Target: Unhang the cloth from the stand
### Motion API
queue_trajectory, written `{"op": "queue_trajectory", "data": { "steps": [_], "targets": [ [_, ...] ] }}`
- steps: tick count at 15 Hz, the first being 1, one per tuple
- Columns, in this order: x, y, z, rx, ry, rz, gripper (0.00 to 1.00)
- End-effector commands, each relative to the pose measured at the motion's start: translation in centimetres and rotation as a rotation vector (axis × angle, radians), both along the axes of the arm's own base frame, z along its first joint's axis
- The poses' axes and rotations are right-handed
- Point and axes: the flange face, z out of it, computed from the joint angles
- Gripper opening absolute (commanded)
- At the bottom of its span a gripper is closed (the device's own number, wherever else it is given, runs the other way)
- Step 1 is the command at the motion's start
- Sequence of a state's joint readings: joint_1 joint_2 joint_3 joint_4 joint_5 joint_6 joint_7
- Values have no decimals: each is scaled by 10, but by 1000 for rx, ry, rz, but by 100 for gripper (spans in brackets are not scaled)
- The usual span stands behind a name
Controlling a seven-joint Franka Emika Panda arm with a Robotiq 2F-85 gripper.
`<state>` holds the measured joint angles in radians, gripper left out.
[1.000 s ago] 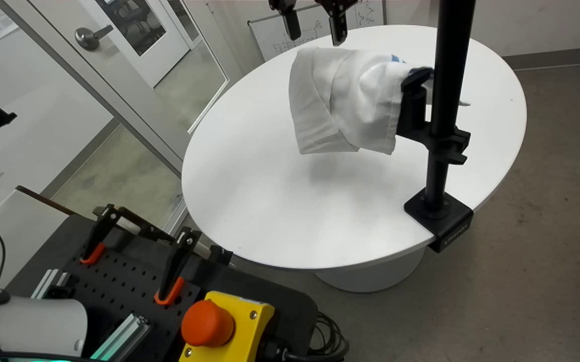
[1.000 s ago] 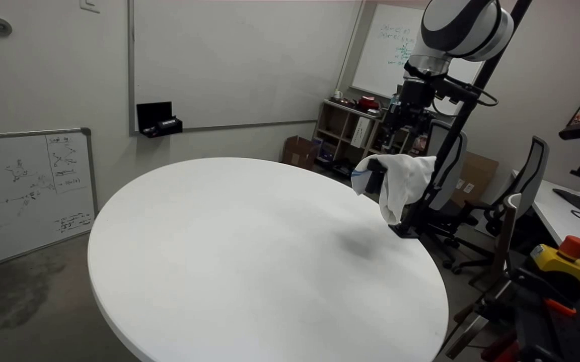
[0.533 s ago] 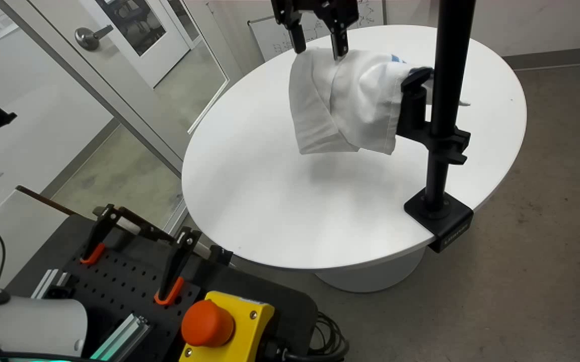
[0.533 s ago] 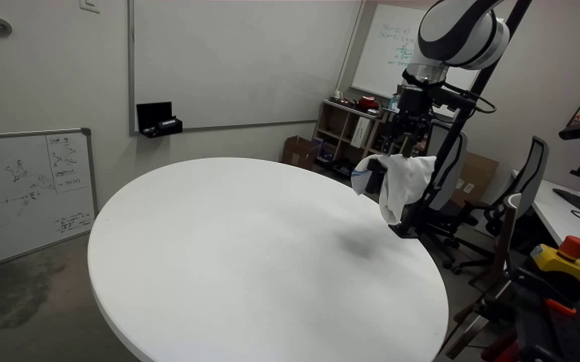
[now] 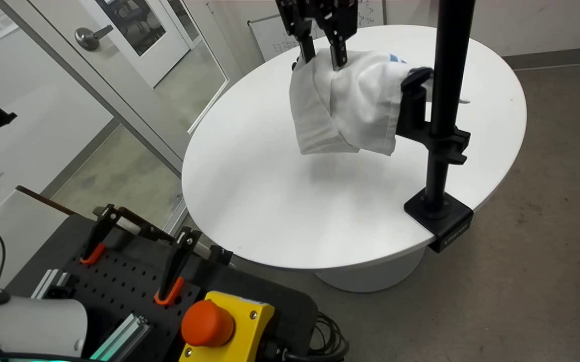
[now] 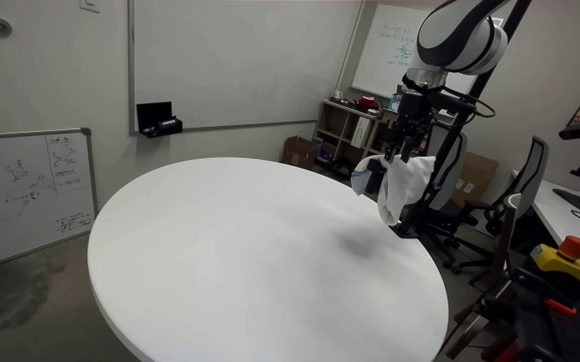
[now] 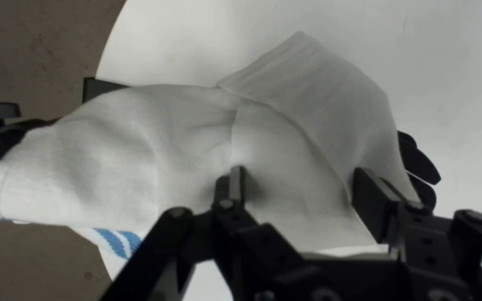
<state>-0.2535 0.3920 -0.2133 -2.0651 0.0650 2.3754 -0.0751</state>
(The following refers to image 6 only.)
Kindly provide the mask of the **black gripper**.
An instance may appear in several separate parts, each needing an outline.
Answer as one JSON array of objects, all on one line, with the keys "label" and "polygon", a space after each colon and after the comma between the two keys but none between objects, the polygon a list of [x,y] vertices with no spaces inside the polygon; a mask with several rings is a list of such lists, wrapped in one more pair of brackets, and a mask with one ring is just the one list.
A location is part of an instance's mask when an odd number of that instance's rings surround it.
[{"label": "black gripper", "polygon": [[[397,87],[397,97],[400,97],[400,111],[397,111],[397,120],[395,120],[395,138],[406,141],[402,159],[408,162],[409,157],[416,150],[416,143],[420,143],[431,126],[431,105],[427,102],[426,97],[420,92],[412,92],[406,85]],[[390,141],[386,148],[386,159],[393,161],[400,143]]]}]

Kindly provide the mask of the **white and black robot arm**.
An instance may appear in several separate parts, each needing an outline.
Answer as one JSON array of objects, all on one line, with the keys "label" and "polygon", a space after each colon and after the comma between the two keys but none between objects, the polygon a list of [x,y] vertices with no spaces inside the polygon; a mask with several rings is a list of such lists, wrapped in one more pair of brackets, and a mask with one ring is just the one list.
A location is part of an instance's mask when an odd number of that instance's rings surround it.
[{"label": "white and black robot arm", "polygon": [[448,87],[452,73],[485,74],[508,48],[491,13],[508,0],[445,0],[421,21],[416,56],[400,83],[402,102],[386,143],[386,159],[408,161],[438,111],[473,112],[477,99]]}]

